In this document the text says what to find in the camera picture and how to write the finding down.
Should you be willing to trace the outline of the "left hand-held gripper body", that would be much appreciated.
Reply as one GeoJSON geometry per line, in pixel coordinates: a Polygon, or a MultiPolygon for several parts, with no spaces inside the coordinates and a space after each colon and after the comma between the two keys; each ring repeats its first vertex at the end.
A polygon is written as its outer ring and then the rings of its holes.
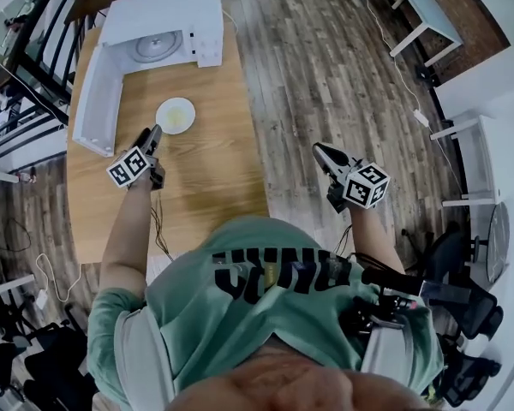
{"type": "Polygon", "coordinates": [[[146,155],[138,146],[126,151],[106,170],[110,179],[118,188],[129,188],[146,171],[150,172],[152,189],[162,189],[165,179],[163,167],[157,158],[146,155]]]}

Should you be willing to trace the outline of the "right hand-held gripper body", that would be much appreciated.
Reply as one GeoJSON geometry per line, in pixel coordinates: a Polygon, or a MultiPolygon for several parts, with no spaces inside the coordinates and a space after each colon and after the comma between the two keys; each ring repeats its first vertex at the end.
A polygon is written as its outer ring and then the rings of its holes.
{"type": "Polygon", "coordinates": [[[368,209],[384,198],[389,182],[390,176],[384,170],[375,163],[368,163],[332,179],[326,198],[336,212],[348,205],[368,209]]]}

